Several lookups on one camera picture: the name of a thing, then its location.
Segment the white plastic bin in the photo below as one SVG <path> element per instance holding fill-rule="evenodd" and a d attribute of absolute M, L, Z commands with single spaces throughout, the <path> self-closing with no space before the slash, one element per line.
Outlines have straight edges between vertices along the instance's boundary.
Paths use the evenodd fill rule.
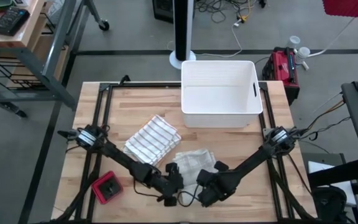
<path fill-rule="evenodd" d="M 186 61 L 181 110 L 189 128 L 242 128 L 263 111 L 250 61 Z"/>

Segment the wooden tabletop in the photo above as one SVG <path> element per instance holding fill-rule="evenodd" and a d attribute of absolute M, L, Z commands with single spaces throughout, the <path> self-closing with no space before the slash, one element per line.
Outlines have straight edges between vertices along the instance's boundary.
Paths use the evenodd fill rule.
<path fill-rule="evenodd" d="M 98 88 L 98 82 L 85 82 L 83 84 L 74 128 L 85 127 L 92 122 Z M 268 82 L 268 88 L 276 124 L 292 128 L 293 120 L 282 82 Z M 125 141 L 136 133 L 143 124 L 153 115 L 159 114 L 168 123 L 176 127 L 182 137 L 181 143 L 159 165 L 161 170 L 164 170 L 166 163 L 172 161 L 176 152 L 194 151 L 202 148 L 214 152 L 216 160 L 223 161 L 229 167 L 235 167 L 252 155 L 261 145 L 262 135 L 258 118 L 246 128 L 186 128 L 183 124 L 180 100 L 179 88 L 125 88 L 114 90 L 108 121 L 108 125 L 111 127 L 109 131 L 110 140 L 118 148 L 122 148 Z M 268 124 L 267 115 L 265 115 L 265 120 Z M 62 210 L 67 208 L 78 192 L 85 154 L 86 151 L 82 148 L 67 153 L 52 218 L 57 218 L 62 214 Z M 303 178 L 307 181 L 298 145 L 291 152 L 291 155 Z M 290 190 L 306 211 L 316 216 L 313 199 L 303 187 L 293 165 L 288 158 L 284 158 L 284 163 Z M 110 170 L 116 173 L 124 190 L 105 205 L 96 202 L 93 222 L 274 222 L 276 220 L 266 163 L 245 176 L 234 195 L 224 202 L 216 202 L 208 208 L 203 208 L 199 202 L 194 202 L 188 208 L 180 206 L 164 207 L 162 202 L 157 203 L 153 197 L 137 195 L 132 188 L 132 177 L 128 170 L 112 159 L 103 157 L 101 175 Z M 142 193 L 157 193 L 139 183 L 136 187 Z M 86 213 L 88 197 L 89 191 L 85 198 L 83 214 Z M 281 204 L 283 214 L 286 216 L 283 199 Z"/>
<path fill-rule="evenodd" d="M 44 3 L 45 0 L 30 0 L 29 6 L 23 7 L 28 10 L 30 17 L 15 36 L 0 35 L 0 47 L 27 47 Z"/>

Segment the white dish towel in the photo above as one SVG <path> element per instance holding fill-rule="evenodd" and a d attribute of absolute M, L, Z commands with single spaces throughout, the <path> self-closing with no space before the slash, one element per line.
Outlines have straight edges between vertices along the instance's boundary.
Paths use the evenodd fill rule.
<path fill-rule="evenodd" d="M 154 166 L 177 146 L 180 140 L 178 130 L 159 115 L 155 115 L 125 142 L 124 152 Z"/>
<path fill-rule="evenodd" d="M 218 170 L 214 168 L 216 159 L 213 152 L 209 152 L 207 149 L 199 149 L 196 151 L 178 152 L 173 161 L 178 164 L 179 173 L 183 177 L 183 190 L 191 194 L 181 194 L 182 203 L 188 205 L 197 188 L 196 180 L 198 173 L 201 169 L 208 172 L 217 172 Z M 196 197 L 201 191 L 202 187 L 198 187 Z"/>

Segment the black remote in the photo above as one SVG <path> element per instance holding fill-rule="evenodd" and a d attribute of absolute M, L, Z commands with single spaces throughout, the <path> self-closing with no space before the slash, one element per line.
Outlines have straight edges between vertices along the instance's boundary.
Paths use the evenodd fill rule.
<path fill-rule="evenodd" d="M 30 13 L 27 10 L 10 7 L 0 17 L 0 34 L 14 36 L 29 17 Z"/>

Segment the concrete floor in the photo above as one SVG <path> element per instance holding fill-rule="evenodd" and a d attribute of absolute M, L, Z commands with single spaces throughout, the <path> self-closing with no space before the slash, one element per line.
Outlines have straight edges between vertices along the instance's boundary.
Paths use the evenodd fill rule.
<path fill-rule="evenodd" d="M 283 46 L 289 36 L 301 38 L 301 45 L 322 49 L 349 21 L 347 17 L 327 16 L 321 1 L 270 1 L 270 7 L 256 6 L 246 24 L 236 28 L 243 49 L 272 49 Z M 112 31 L 101 32 L 89 21 L 81 42 L 81 50 L 165 50 L 173 40 L 173 26 L 156 21 L 149 0 L 95 1 L 100 15 L 108 19 Z M 219 24 L 210 14 L 196 12 L 193 25 L 193 49 L 237 49 L 231 34 L 233 10 L 225 11 L 227 19 Z M 358 49 L 358 19 L 333 45 L 334 49 Z M 267 55 L 238 55 L 230 60 L 256 61 Z M 221 60 L 200 56 L 199 60 Z M 291 106 L 297 126 L 304 127 L 313 118 L 339 101 L 339 97 L 311 112 L 331 96 L 340 92 L 340 84 L 358 80 L 358 55 L 323 55 L 307 60 L 309 71 L 298 69 L 301 92 Z M 260 71 L 264 62 L 257 65 Z M 77 57 L 68 83 L 68 91 L 78 98 L 81 83 L 118 81 L 123 75 L 132 80 L 179 80 L 180 72 L 168 63 L 167 56 L 104 56 Z M 18 103 L 29 119 L 20 120 L 0 109 L 0 223 L 16 223 L 34 171 L 42 139 L 50 119 L 53 102 Z M 321 118 L 316 127 L 336 123 L 348 116 L 345 107 Z M 56 130 L 72 126 L 74 112 L 62 106 Z M 315 141 L 330 152 L 343 152 L 348 161 L 358 159 L 358 141 L 351 122 L 319 135 Z M 60 172 L 63 166 L 65 141 L 54 136 L 30 221 L 48 220 L 52 212 Z M 301 144 L 303 152 L 321 152 Z"/>

